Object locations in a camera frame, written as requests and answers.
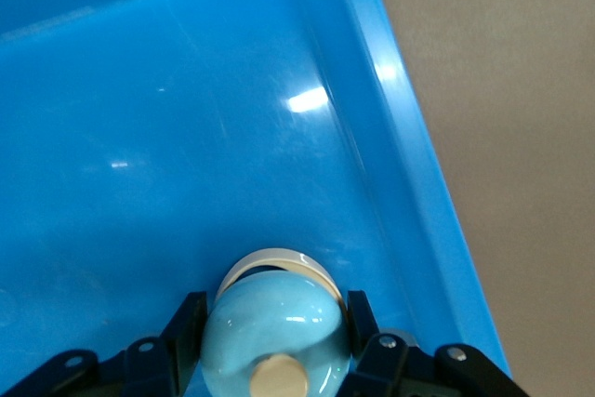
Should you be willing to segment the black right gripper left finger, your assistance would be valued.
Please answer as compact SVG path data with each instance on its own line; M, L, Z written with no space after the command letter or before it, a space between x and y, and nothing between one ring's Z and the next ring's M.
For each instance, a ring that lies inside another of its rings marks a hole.
M101 361L94 351L63 351L5 396L182 396L199 363L207 318L205 292L184 298L162 333Z

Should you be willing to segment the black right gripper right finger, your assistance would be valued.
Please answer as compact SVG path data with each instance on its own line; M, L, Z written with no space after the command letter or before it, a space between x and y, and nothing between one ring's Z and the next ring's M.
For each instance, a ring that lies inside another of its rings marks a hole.
M480 350L452 343L427 354L403 336L381 331L363 291L348 293L354 369L340 396L525 396Z

